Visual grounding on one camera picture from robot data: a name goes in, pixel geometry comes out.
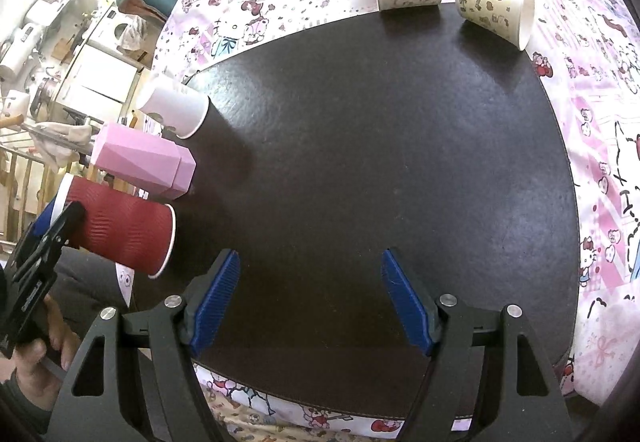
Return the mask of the person's left hand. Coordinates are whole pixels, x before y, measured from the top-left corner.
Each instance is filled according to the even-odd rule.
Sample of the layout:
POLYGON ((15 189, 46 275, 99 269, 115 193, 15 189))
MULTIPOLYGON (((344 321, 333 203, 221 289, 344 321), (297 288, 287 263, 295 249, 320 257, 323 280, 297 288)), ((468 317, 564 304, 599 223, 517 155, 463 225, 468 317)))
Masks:
MULTIPOLYGON (((68 370, 80 346, 80 339, 65 323, 60 307, 50 295, 44 297, 43 304, 47 308, 48 344, 60 355, 62 369, 68 370)), ((40 410, 50 412, 58 398, 62 380, 43 366, 47 350, 44 340, 35 339, 30 344, 16 347, 12 361, 17 387, 22 395, 40 410)))

